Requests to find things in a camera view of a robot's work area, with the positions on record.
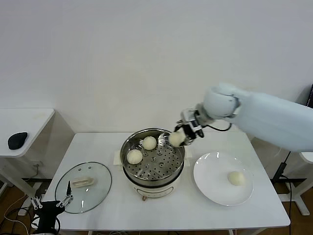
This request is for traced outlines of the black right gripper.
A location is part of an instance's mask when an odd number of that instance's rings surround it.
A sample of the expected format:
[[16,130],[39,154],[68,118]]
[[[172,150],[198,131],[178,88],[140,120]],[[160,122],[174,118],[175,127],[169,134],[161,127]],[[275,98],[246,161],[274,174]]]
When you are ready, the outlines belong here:
[[184,146],[191,145],[197,137],[204,138],[202,126],[198,122],[177,121],[174,132],[185,133],[187,138],[182,143]]

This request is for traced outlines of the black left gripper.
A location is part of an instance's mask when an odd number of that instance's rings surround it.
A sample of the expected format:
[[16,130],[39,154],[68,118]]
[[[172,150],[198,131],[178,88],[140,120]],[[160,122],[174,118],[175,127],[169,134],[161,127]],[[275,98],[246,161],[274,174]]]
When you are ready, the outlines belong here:
[[58,234],[61,223],[57,218],[64,212],[64,207],[73,200],[71,183],[68,181],[66,195],[61,201],[42,202],[35,196],[30,198],[33,208],[38,209],[36,215],[39,217],[37,229],[33,234]]

